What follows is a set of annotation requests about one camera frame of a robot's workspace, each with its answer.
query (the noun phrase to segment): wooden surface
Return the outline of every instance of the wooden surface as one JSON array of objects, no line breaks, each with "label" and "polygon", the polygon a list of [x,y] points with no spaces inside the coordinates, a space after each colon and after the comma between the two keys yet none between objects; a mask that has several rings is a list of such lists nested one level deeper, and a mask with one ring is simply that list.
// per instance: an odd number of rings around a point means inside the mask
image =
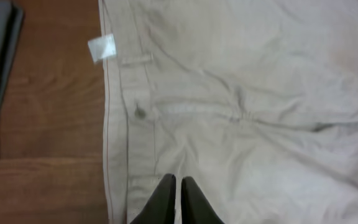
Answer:
[{"label": "wooden surface", "polygon": [[19,0],[26,17],[0,117],[0,223],[107,223],[97,0]]}]

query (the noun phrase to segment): wooden table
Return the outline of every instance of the wooden table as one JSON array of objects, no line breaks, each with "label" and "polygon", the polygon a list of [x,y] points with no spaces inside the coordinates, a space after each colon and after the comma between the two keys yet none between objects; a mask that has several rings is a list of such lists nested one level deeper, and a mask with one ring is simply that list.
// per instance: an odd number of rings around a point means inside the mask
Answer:
[{"label": "wooden table", "polygon": [[17,0],[25,21],[0,117],[0,223],[107,223],[97,0]]}]

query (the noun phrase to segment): white fabric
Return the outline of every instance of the white fabric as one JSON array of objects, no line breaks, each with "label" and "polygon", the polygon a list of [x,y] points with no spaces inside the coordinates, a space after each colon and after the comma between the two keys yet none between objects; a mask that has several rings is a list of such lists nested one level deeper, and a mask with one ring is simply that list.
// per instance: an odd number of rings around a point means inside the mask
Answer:
[{"label": "white fabric", "polygon": [[358,0],[99,5],[112,222],[172,173],[225,223],[358,223]]}]

